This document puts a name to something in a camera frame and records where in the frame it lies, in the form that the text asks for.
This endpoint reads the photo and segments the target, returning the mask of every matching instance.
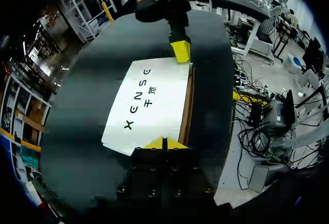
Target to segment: yellow pole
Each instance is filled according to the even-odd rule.
[[[107,16],[108,20],[109,20],[111,23],[113,23],[113,22],[114,22],[114,19],[112,18],[112,16],[111,16],[111,14],[110,14],[110,12],[109,12],[109,10],[108,10],[108,8],[107,8],[105,2],[102,2],[102,7],[103,7],[103,9],[104,9],[104,11],[105,11],[105,13],[106,13],[106,16]]]

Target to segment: black table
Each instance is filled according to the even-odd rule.
[[[251,0],[211,0],[212,8],[226,8],[244,13],[262,23],[268,19],[268,12],[265,7],[257,7]]]
[[[202,169],[216,189],[230,142],[232,52],[220,16],[190,11],[188,17],[195,66],[189,145],[202,153]],[[103,147],[108,114],[132,61],[174,56],[169,34],[165,20],[145,24],[126,15],[80,52],[41,145],[43,181],[62,203],[83,211],[96,197],[116,199],[130,158]]]

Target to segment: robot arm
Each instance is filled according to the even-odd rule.
[[[187,12],[191,10],[189,0],[143,0],[136,5],[136,19],[155,22],[165,18],[171,29],[169,42],[172,45],[177,62],[190,61],[191,40],[186,35],[185,27],[189,26]]]

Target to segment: yellow stripe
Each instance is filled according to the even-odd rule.
[[[258,103],[261,103],[262,106],[265,106],[267,104],[267,102],[265,102],[264,100],[256,99],[256,98],[253,98],[253,97],[247,96],[247,95],[241,95],[241,94],[236,93],[235,91],[233,91],[233,99],[236,101],[244,101],[247,103],[251,103],[251,101],[258,102]]]
[[[8,132],[6,132],[5,130],[3,130],[2,128],[0,128],[0,134],[3,134],[5,136],[7,136],[8,138],[10,138],[11,140],[14,140],[15,141],[15,137],[13,135],[9,134]],[[35,151],[38,151],[38,152],[41,151],[41,147],[36,146],[36,145],[33,145],[33,144],[28,143],[28,142],[23,141],[23,140],[21,141],[21,145],[24,145],[26,147],[29,147],[29,148],[31,148],[31,149],[33,149]]]
[[[171,138],[167,138],[167,145],[169,150],[173,148],[187,148],[186,146]],[[144,148],[162,148],[162,137],[154,140],[150,144],[146,145]]]

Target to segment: white paper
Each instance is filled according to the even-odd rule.
[[[176,58],[134,61],[109,113],[103,145],[130,156],[159,137],[178,140],[188,75],[189,64]]]

